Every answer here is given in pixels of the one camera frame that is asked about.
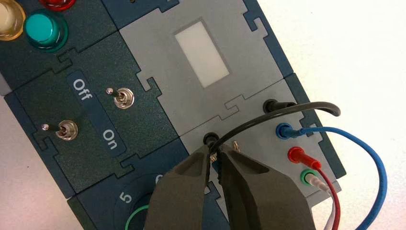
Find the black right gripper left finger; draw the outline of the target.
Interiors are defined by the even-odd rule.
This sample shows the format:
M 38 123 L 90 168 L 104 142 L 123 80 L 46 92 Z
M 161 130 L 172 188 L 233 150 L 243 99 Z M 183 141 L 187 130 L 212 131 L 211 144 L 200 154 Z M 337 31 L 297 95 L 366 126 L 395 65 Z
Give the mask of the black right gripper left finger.
M 149 202 L 146 230 L 202 229 L 209 155 L 203 145 L 159 180 Z

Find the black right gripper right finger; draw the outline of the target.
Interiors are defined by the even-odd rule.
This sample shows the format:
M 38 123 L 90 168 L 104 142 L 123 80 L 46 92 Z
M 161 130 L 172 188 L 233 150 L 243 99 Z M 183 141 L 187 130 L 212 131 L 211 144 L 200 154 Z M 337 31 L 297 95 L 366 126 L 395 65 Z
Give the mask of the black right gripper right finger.
M 305 196 L 287 175 L 222 145 L 222 186 L 232 230 L 314 230 Z

